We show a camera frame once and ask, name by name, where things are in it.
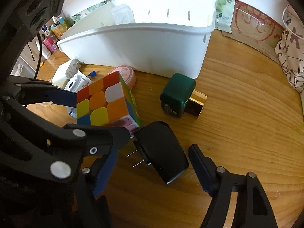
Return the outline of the pink container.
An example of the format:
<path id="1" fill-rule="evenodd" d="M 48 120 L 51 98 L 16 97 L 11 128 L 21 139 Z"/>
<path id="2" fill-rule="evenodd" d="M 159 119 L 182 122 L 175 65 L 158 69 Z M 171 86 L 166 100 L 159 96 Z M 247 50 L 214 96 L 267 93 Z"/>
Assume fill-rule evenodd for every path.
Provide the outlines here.
<path id="1" fill-rule="evenodd" d="M 52 37 L 46 36 L 45 34 L 42 35 L 42 38 L 43 44 L 53 54 L 58 49 L 56 42 L 53 40 Z"/>

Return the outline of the white plastic storage bin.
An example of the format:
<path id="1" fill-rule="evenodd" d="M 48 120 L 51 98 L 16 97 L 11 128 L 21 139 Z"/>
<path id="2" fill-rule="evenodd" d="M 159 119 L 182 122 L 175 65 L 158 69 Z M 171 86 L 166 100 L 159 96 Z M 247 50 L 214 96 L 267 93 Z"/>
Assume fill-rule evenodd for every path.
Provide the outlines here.
<path id="1" fill-rule="evenodd" d="M 83 63 L 171 77 L 200 74 L 216 0 L 115 0 L 67 30 L 59 49 Z"/>

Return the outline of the black power adapter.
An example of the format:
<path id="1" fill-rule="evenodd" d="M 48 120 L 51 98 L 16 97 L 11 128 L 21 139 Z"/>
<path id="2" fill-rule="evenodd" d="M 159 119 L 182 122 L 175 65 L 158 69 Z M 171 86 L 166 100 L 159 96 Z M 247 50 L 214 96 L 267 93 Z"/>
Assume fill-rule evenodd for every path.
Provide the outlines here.
<path id="1" fill-rule="evenodd" d="M 134 132 L 133 144 L 142 162 L 153 165 L 164 183 L 170 184 L 189 167 L 181 144 L 170 126 L 163 121 L 154 121 Z"/>

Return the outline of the orange juice carton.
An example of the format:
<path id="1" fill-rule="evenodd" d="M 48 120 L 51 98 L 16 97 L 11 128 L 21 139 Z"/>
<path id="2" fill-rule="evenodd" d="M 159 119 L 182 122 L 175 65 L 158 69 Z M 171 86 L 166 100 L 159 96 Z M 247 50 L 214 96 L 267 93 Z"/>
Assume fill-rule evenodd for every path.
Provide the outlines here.
<path id="1" fill-rule="evenodd" d="M 52 33 L 61 40 L 62 35 L 69 29 L 69 25 L 63 17 L 60 17 L 57 22 L 50 25 Z"/>

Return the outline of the colourful rubik's cube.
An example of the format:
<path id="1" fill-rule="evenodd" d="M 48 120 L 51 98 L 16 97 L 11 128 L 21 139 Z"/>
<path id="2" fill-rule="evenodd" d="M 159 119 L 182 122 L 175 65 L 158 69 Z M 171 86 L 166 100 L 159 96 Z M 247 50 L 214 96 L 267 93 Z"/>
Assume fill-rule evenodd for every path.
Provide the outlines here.
<path id="1" fill-rule="evenodd" d="M 123 127 L 130 134 L 142 127 L 135 99 L 118 71 L 77 92 L 76 121 L 79 125 Z"/>

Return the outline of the cardboard box with drawing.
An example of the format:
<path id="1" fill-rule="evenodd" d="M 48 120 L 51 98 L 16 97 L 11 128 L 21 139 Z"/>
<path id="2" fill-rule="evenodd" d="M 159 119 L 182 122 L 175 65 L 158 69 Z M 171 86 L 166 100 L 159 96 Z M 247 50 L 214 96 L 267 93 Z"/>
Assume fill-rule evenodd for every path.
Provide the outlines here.
<path id="1" fill-rule="evenodd" d="M 222 35 L 246 44 L 280 63 L 275 47 L 281 40 L 283 27 L 268 15 L 239 0 L 235 1 L 231 33 Z"/>

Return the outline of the white beige rectangular box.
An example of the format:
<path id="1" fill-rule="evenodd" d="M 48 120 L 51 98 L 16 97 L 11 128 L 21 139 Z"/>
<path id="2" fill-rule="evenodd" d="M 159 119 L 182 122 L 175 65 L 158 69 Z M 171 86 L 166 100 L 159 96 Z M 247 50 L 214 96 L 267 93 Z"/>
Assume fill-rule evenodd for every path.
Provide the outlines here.
<path id="1" fill-rule="evenodd" d="M 60 65 L 52 78 L 52 83 L 61 88 L 65 88 L 68 81 L 78 72 L 81 64 L 81 61 L 72 59 Z"/>

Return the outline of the white instant camera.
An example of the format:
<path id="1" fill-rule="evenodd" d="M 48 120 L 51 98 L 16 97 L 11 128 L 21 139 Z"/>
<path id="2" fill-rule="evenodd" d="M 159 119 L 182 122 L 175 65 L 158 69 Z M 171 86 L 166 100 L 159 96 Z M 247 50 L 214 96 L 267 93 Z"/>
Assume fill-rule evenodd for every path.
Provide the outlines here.
<path id="1" fill-rule="evenodd" d="M 65 86 L 65 90 L 77 93 L 79 90 L 85 88 L 92 84 L 93 81 L 85 76 L 81 71 L 77 71 L 77 73 L 69 80 L 69 82 Z M 69 116 L 76 118 L 76 108 L 75 107 L 67 107 L 67 113 Z"/>

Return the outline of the printed canvas tote bag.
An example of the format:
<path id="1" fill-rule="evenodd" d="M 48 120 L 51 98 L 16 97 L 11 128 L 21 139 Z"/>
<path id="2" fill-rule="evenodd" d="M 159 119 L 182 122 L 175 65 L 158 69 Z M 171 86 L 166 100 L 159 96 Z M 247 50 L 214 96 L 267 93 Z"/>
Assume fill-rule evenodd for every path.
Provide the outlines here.
<path id="1" fill-rule="evenodd" d="M 275 47 L 279 64 L 288 82 L 298 92 L 303 91 L 303 22 L 291 5 L 282 14 L 284 30 Z"/>

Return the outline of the round pink tin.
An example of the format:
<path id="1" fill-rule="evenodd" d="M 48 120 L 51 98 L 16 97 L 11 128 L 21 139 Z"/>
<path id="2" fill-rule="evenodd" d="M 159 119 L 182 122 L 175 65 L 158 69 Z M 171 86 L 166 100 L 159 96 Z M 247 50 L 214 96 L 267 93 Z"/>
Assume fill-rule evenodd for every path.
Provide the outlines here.
<path id="1" fill-rule="evenodd" d="M 135 86 L 136 75 L 134 70 L 128 65 L 121 65 L 112 69 L 107 75 L 113 72 L 119 72 L 129 89 Z"/>

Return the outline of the green bottle with gold cap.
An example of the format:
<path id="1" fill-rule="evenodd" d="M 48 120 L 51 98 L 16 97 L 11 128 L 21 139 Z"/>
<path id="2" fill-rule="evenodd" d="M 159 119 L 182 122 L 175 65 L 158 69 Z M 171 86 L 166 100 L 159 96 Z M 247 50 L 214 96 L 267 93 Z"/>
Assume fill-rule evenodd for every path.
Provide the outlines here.
<path id="1" fill-rule="evenodd" d="M 160 94 L 162 110 L 181 118 L 184 113 L 199 118 L 207 95 L 196 89 L 196 81 L 180 73 L 174 73 Z"/>

